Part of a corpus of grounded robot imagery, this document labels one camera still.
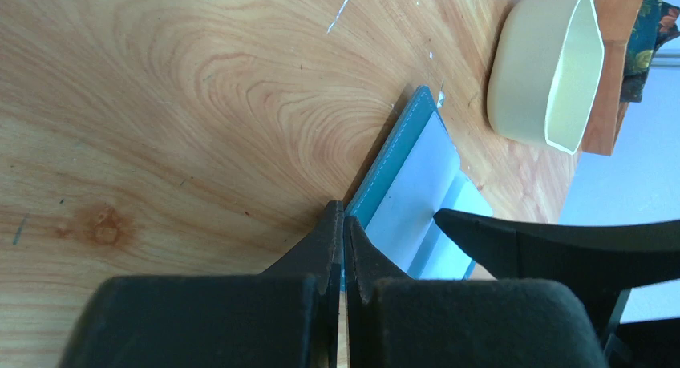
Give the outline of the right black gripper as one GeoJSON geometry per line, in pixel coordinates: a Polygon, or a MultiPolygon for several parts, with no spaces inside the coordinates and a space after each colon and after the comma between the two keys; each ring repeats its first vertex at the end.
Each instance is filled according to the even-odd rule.
{"type": "Polygon", "coordinates": [[[679,366],[678,318],[620,323],[630,289],[678,279],[678,221],[567,226],[445,208],[434,221],[498,279],[558,281],[583,300],[621,291],[602,334],[610,367],[679,366]]]}

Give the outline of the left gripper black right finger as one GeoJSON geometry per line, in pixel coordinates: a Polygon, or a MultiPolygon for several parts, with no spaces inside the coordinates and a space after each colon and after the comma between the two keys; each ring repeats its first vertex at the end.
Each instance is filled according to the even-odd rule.
{"type": "Polygon", "coordinates": [[[343,233],[353,367],[605,367],[585,307],[537,279],[415,280],[357,218],[343,233]]]}

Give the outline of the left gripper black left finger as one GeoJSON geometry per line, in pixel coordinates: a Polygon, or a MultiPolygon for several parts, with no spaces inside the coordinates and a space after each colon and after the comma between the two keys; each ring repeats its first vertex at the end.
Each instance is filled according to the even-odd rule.
{"type": "Polygon", "coordinates": [[[344,209],[254,275],[137,275],[91,296],[61,367],[334,367],[344,209]]]}

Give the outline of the blue card holder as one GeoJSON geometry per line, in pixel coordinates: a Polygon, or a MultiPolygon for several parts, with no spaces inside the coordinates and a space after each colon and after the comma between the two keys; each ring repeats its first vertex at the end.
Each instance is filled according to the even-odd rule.
{"type": "Polygon", "coordinates": [[[476,263],[435,224],[442,208],[492,216],[461,159],[427,86],[400,113],[346,215],[371,243],[416,279],[466,280],[476,263]]]}

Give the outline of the cream oval tray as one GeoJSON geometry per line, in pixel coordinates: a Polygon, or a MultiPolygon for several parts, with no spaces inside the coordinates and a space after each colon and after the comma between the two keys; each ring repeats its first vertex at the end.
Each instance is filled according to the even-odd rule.
{"type": "Polygon", "coordinates": [[[510,140],[574,154],[604,56],[593,0],[520,0],[505,19],[489,77],[492,129],[510,140]]]}

